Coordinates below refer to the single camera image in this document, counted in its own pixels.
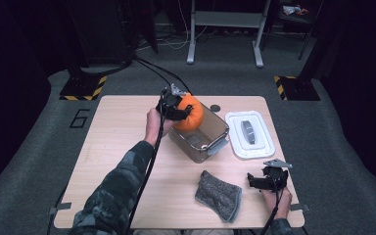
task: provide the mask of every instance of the wooden tabletop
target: wooden tabletop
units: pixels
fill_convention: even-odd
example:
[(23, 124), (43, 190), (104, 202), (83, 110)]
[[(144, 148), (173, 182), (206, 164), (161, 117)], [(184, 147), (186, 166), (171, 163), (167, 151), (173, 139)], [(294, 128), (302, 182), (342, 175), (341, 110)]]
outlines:
[[(203, 229), (264, 227), (269, 217), (259, 189), (251, 188), (247, 173), (263, 177), (263, 162), (285, 161), (267, 104), (259, 96), (197, 96), (205, 106), (219, 105), (216, 113), (222, 119), (229, 112), (261, 113), (275, 146), (272, 157), (240, 160), (228, 143), (217, 154), (201, 164), (194, 163), (168, 136), (165, 136), (148, 184), (134, 216), (133, 229)], [(158, 104), (159, 96), (104, 96), (99, 104), (71, 175), (63, 203), (69, 210), (58, 211), (54, 225), (70, 228), (74, 215), (108, 172), (116, 167), (124, 154), (144, 137), (146, 114)], [(195, 200), (195, 192), (203, 170), (242, 188), (241, 206), (234, 223), (223, 223), (210, 208)], [(288, 188), (299, 202), (292, 178)], [(292, 227), (305, 223), (302, 211), (291, 211)]]

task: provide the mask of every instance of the black stand base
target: black stand base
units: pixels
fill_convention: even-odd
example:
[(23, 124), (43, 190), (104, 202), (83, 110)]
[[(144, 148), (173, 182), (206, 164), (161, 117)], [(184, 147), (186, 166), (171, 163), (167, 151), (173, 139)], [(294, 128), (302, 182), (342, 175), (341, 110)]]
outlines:
[(106, 81), (103, 75), (83, 73), (80, 76), (70, 76), (63, 90), (60, 100), (95, 100), (100, 94)]
[(310, 81), (300, 81), (294, 76), (275, 76), (282, 100), (320, 101), (320, 98)]

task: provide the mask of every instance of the gray container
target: gray container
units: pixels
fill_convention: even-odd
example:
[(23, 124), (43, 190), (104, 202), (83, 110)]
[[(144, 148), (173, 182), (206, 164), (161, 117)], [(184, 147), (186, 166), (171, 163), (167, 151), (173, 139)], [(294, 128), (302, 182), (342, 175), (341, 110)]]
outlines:
[(203, 105), (204, 120), (196, 130), (184, 132), (172, 128), (169, 138), (192, 160), (194, 163), (203, 163), (210, 156), (216, 154), (228, 141), (228, 124)]

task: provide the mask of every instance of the orange pumpkin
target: orange pumpkin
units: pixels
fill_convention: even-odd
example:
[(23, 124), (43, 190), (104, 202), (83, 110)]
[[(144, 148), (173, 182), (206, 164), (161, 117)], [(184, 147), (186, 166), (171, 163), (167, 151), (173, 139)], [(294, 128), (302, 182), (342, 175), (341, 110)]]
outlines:
[(192, 106), (191, 113), (187, 117), (187, 119), (181, 120), (173, 127), (175, 129), (181, 131), (193, 131), (200, 127), (201, 123), (203, 123), (204, 119), (204, 109), (203, 105), (197, 98), (192, 96), (190, 93), (186, 93), (185, 96), (182, 97), (182, 101), (178, 105), (178, 110), (185, 110), (188, 105)]

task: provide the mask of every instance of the camouflage sleeve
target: camouflage sleeve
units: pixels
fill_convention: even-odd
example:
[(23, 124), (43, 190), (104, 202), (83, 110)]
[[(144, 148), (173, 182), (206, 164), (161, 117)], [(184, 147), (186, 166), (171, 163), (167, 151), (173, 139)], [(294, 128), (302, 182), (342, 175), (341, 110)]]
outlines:
[(75, 215), (69, 234), (125, 234), (153, 153), (145, 141), (130, 149)]
[(293, 235), (289, 221), (286, 218), (277, 218), (271, 222), (270, 230), (272, 235)]

